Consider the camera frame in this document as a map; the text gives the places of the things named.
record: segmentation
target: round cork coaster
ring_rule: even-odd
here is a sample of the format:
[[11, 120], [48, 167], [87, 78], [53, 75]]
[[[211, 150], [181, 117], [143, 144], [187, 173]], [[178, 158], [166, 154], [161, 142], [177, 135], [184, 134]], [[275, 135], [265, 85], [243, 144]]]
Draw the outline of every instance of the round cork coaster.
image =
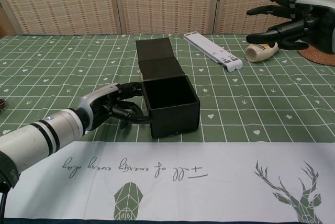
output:
[[323, 53], [313, 46], [309, 46], [306, 50], [298, 50], [299, 54], [304, 58], [324, 65], [335, 66], [335, 54], [326, 54]]

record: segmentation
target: table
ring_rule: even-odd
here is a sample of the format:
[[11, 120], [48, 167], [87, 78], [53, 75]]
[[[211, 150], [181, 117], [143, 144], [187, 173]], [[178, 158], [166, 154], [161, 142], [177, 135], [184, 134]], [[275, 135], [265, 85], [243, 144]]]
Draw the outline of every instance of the table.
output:
[[[266, 61], [250, 63], [244, 58], [249, 45], [245, 35], [206, 35], [243, 61], [243, 68], [233, 72], [205, 57], [182, 35], [5, 37], [0, 40], [0, 95], [7, 107], [0, 113], [0, 135], [61, 109], [76, 108], [82, 96], [106, 84], [140, 82], [135, 41], [162, 37], [170, 38], [200, 99], [199, 130], [152, 139], [149, 125], [121, 130], [118, 120], [109, 119], [80, 141], [271, 143], [279, 148], [280, 144], [299, 148], [294, 144], [327, 143], [332, 149], [335, 68], [285, 50]], [[146, 113], [141, 97], [130, 101]], [[311, 176], [313, 169], [306, 171]]]

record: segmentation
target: robotic arm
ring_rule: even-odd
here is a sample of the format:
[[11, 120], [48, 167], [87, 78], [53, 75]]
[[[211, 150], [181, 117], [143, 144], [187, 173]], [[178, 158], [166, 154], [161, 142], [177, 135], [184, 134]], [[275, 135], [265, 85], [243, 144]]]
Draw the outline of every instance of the robotic arm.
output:
[[273, 26], [265, 33], [247, 35], [249, 43], [266, 43], [285, 50], [316, 49], [335, 54], [335, 0], [270, 0], [267, 5], [247, 11], [247, 15], [271, 14], [291, 21]]
[[127, 124], [149, 124], [150, 117], [123, 99], [141, 96], [140, 83], [104, 86], [82, 97], [78, 109], [60, 112], [0, 137], [0, 192], [14, 187], [21, 172], [56, 153], [109, 117]]

